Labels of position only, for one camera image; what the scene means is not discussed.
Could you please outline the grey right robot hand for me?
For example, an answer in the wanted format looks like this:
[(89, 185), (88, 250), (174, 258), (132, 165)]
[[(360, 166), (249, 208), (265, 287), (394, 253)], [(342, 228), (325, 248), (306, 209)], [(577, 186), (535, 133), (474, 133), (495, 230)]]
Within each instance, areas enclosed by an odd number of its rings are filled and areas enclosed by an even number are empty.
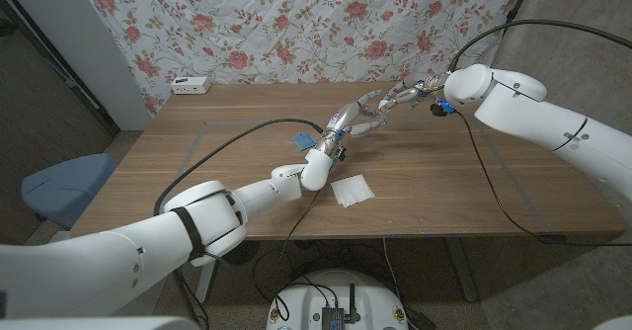
[(388, 91), (380, 100), (377, 111), (385, 114), (398, 105), (408, 103), (409, 110), (412, 111), (428, 96), (443, 100), (443, 87), (449, 75), (449, 72), (411, 73)]

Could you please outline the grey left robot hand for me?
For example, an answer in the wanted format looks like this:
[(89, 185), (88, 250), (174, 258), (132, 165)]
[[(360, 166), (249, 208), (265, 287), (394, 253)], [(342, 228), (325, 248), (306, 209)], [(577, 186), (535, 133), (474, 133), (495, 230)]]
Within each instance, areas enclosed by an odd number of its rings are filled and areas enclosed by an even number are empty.
[[(371, 130), (386, 125), (386, 119), (381, 119), (379, 113), (366, 105), (366, 102), (381, 94), (380, 90), (371, 91), (354, 102), (346, 104), (338, 109), (329, 119), (329, 122), (322, 132), (321, 139), (315, 149), (324, 153), (332, 160), (335, 159), (340, 150), (340, 141), (346, 136), (361, 137)], [(371, 118), (368, 123), (352, 125), (358, 116)]]

